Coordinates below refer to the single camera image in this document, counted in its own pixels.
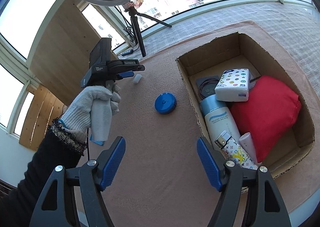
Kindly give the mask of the black sleeved left forearm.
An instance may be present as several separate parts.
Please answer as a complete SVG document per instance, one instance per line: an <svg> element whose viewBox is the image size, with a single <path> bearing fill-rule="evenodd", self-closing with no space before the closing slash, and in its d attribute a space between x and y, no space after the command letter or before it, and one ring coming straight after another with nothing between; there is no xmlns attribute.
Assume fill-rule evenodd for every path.
<svg viewBox="0 0 320 227"><path fill-rule="evenodd" d="M34 207L53 170L77 166L84 155L85 134L62 127L55 119L28 163L17 189L1 198L1 226L29 226Z"/></svg>

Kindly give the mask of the left white gloved hand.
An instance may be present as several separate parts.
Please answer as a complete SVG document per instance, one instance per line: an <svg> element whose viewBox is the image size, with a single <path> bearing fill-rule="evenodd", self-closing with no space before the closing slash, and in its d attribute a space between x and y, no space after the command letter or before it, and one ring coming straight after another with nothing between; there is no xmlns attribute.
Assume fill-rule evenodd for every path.
<svg viewBox="0 0 320 227"><path fill-rule="evenodd" d="M120 87L114 85L111 90L103 86L88 86L73 100L67 111L59 119L65 131L74 136L79 142L86 139L86 131L91 127L91 111L93 102L103 102L103 117L94 116L96 121L103 122L105 133L108 136L111 127L111 117L119 112L121 97Z"/></svg>

